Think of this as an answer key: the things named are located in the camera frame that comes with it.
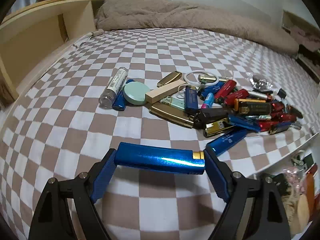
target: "mint green lid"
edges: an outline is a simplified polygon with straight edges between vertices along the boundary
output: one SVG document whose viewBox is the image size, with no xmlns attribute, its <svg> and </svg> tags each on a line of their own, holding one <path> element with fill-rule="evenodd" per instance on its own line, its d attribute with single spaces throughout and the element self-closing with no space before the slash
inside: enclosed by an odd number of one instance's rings
<svg viewBox="0 0 320 240">
<path fill-rule="evenodd" d="M 150 88 L 143 83 L 135 81 L 124 86 L 123 95 L 129 103 L 141 106 L 146 102 L 145 93 L 147 92 L 150 92 Z"/>
</svg>

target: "blue gripper pad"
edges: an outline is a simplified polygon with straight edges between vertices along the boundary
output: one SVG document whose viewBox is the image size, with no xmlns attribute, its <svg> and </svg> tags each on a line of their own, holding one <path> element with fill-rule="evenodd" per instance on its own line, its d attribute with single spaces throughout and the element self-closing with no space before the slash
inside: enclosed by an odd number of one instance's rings
<svg viewBox="0 0 320 240">
<path fill-rule="evenodd" d="M 223 177 L 221 171 L 218 169 L 217 165 L 214 163 L 210 155 L 204 150 L 205 155 L 205 172 L 207 173 L 214 190 L 219 198 L 222 198 L 224 202 L 228 203 L 230 199 L 230 194 L 228 192 L 228 184 Z"/>
<path fill-rule="evenodd" d="M 113 173 L 116 170 L 117 165 L 115 164 L 116 150 L 110 155 L 106 164 L 101 169 L 99 175 L 93 182 L 93 191 L 90 196 L 91 201 L 96 203 L 96 201 L 103 197 L 106 188 L 111 180 Z"/>
</svg>

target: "beige plush blanket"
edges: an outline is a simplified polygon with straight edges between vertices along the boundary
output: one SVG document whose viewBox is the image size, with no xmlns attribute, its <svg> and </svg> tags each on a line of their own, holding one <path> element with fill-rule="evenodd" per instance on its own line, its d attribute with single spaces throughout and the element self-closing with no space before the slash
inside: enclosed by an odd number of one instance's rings
<svg viewBox="0 0 320 240">
<path fill-rule="evenodd" d="M 97 13 L 97 28 L 198 28 L 255 41 L 289 55 L 299 49 L 281 28 L 213 6 L 171 0 L 106 0 Z"/>
</svg>

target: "checkered bedsheet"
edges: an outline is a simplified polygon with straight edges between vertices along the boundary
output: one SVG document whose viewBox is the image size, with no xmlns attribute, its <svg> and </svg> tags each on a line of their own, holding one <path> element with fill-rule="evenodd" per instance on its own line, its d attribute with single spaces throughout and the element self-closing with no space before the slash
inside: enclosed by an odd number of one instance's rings
<svg viewBox="0 0 320 240">
<path fill-rule="evenodd" d="M 98 97 L 119 67 L 151 89 L 172 71 L 205 70 L 233 77 L 250 89 L 245 72 L 261 73 L 304 114 L 302 130 L 249 134 L 220 156 L 245 176 L 279 161 L 319 128 L 313 102 L 319 87 L 291 58 L 259 44 L 195 29 L 137 29 L 91 38 L 58 63 L 19 99 L 0 145 L 0 211 L 20 240 L 28 238 L 40 193 L 50 177 L 74 178 L 121 141 L 195 151 L 200 131 L 162 120 L 142 106 L 103 110 Z M 207 175 L 118 167 L 96 204 L 114 239 L 207 239 L 225 204 Z M 82 235 L 70 202 L 76 232 Z"/>
</svg>

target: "transparent bottle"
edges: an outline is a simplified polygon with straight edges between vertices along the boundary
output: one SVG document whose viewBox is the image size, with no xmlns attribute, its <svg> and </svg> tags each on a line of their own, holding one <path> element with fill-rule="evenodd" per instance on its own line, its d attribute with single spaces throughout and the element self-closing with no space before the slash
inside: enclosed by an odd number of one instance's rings
<svg viewBox="0 0 320 240">
<path fill-rule="evenodd" d="M 109 109 L 112 107 L 112 104 L 115 101 L 117 94 L 121 90 L 127 75 L 128 72 L 126 68 L 119 68 L 118 72 L 99 98 L 99 104 L 101 108 Z"/>
</svg>

